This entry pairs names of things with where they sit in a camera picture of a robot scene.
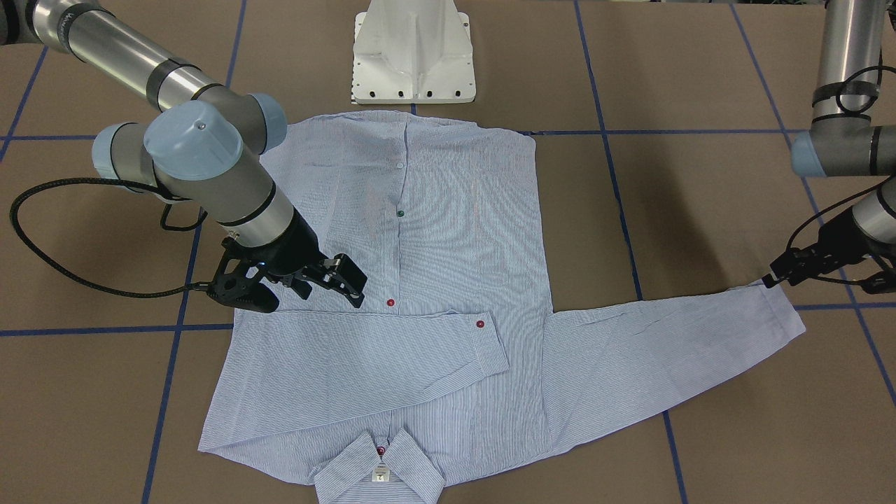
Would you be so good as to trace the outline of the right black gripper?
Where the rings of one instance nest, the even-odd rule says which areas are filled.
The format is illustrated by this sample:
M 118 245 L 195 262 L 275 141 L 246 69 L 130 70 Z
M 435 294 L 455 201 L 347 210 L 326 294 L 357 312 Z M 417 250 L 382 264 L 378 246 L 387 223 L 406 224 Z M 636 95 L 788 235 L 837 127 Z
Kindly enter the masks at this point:
M 302 300 L 308 300 L 313 291 L 312 285 L 303 277 L 305 268 L 320 270 L 323 264 L 324 287 L 345 297 L 355 309 L 361 308 L 367 275 L 346 254 L 326 259 L 318 248 L 316 233 L 297 210 L 293 211 L 284 232 L 271 243 L 245 246 L 238 239 L 233 239 L 248 249 L 254 258 L 265 262 L 268 281 L 291 288 Z

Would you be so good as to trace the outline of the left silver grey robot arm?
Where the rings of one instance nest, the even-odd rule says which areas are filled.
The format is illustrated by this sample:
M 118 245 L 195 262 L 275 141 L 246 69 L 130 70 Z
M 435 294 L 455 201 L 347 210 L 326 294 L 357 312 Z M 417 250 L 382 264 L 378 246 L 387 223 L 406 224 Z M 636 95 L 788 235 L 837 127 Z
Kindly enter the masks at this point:
M 798 134 L 791 166 L 798 176 L 880 176 L 882 182 L 842 201 L 844 210 L 819 227 L 817 240 L 797 248 L 788 240 L 762 278 L 768 289 L 832 273 L 864 260 L 878 271 L 855 282 L 870 295 L 893 293 L 895 248 L 893 125 L 874 125 L 882 77 L 887 1 L 829 1 L 809 131 Z

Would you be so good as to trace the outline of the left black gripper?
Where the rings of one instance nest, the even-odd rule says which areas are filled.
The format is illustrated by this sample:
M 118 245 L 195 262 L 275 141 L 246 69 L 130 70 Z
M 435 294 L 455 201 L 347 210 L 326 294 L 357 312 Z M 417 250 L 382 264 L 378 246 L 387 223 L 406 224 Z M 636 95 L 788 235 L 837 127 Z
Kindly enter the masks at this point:
M 856 265 L 865 256 L 883 249 L 882 241 L 872 238 L 857 224 L 854 211 L 845 210 L 820 226 L 815 243 L 806 248 L 794 248 L 794 254 L 780 254 L 772 261 L 770 272 L 762 277 L 762 284 L 766 289 L 783 283 L 796 286 L 806 279 Z

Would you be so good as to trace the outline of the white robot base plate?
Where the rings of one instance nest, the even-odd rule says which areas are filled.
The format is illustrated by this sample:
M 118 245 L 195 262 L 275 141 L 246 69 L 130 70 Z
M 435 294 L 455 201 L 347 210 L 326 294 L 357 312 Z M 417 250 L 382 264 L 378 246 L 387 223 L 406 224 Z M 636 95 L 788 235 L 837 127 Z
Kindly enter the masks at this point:
M 470 19 L 454 1 L 372 1 L 355 16 L 353 55 L 355 104 L 476 99 Z

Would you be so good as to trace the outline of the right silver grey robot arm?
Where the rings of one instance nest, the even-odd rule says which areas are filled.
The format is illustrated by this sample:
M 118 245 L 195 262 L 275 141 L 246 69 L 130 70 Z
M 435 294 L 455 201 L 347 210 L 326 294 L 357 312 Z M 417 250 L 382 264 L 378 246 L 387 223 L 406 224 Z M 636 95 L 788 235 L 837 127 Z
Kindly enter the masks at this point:
M 307 299 L 314 285 L 360 307 L 367 277 L 347 255 L 328 258 L 316 233 L 259 161 L 280 146 L 287 119 L 266 94 L 240 95 L 195 64 L 160 47 L 96 1 L 3 1 L 2 44 L 41 44 L 89 64 L 144 98 L 157 118 L 123 123 L 94 139 L 96 178 L 66 178 L 23 192 L 10 206 L 16 235 L 45 263 L 82 283 L 20 227 L 25 201 L 57 186 L 122 186 L 153 193 L 170 207 L 194 201 L 199 221 L 227 232 L 220 264 L 208 283 L 164 291 L 204 291 L 228 307 L 271 313 L 271 284 Z

